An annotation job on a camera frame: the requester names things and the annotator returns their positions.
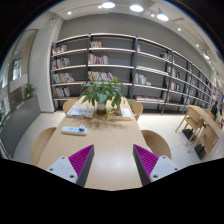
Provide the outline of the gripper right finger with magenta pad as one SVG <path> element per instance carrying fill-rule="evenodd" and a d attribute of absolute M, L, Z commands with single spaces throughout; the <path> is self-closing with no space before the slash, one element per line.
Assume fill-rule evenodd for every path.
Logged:
<path fill-rule="evenodd" d="M 133 145 L 133 157 L 143 186 L 179 170 L 167 156 L 157 156 L 136 144 Z"/>

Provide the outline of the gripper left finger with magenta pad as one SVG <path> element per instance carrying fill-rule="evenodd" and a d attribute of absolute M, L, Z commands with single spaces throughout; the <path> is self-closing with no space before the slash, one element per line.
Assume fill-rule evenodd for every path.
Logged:
<path fill-rule="evenodd" d="M 87 146 L 69 157 L 61 156 L 47 171 L 84 187 L 94 157 L 94 145 Z"/>

